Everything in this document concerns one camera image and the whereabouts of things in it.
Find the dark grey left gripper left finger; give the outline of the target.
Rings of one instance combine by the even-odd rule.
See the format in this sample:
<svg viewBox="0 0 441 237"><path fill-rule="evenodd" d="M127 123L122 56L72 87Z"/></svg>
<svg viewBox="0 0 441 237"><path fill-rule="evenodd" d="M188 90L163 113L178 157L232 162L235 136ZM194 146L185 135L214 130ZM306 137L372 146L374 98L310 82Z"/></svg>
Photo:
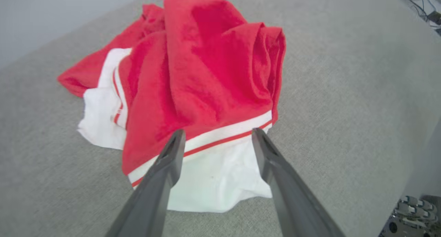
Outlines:
<svg viewBox="0 0 441 237"><path fill-rule="evenodd" d="M175 131L105 237L162 237L170 191L181 176L186 135Z"/></svg>

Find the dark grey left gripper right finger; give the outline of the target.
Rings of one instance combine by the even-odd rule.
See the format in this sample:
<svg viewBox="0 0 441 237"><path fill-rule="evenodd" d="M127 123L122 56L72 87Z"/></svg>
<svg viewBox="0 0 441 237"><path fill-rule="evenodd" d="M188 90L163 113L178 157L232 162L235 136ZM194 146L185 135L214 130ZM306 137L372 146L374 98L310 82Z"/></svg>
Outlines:
<svg viewBox="0 0 441 237"><path fill-rule="evenodd" d="M345 237L268 135L252 130L261 178L270 186L283 237Z"/></svg>

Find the red and white garment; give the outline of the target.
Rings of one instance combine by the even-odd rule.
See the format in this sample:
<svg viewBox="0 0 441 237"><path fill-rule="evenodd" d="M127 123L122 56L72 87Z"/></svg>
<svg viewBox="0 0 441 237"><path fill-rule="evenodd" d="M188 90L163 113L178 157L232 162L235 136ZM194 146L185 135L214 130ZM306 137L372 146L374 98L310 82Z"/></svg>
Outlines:
<svg viewBox="0 0 441 237"><path fill-rule="evenodd" d="M286 40L282 28L247 22L227 0L145 4L102 49L58 76L84 100L79 133L122 150L133 188L172 133L186 143L167 208L224 213L271 198L260 177L252 129L278 120Z"/></svg>

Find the grey fabric sofa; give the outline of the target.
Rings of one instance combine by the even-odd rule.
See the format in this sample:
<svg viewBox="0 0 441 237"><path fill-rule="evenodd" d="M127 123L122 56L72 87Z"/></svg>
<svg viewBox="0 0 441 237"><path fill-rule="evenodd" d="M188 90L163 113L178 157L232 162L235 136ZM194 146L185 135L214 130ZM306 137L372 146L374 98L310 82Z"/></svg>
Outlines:
<svg viewBox="0 0 441 237"><path fill-rule="evenodd" d="M348 237L377 237L441 118L441 38L400 0L229 0L286 36L269 136ZM0 71L0 237L103 237L132 193L121 151L76 130L57 76L139 17L136 0Z"/></svg>

